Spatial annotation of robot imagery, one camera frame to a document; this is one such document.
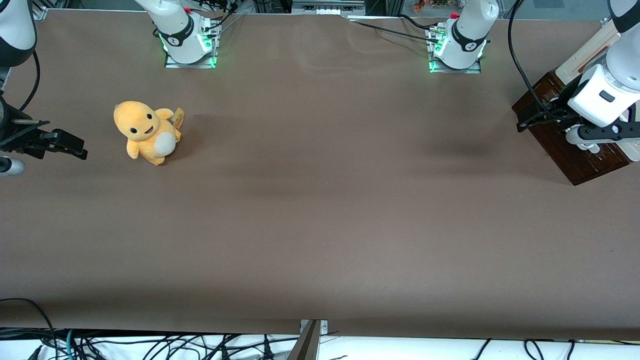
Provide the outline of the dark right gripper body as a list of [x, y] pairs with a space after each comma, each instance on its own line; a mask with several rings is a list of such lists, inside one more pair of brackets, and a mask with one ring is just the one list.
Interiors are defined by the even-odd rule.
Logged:
[[9, 138], [14, 135], [18, 118], [18, 109], [7, 103], [3, 95], [0, 96], [0, 150], [9, 150]]

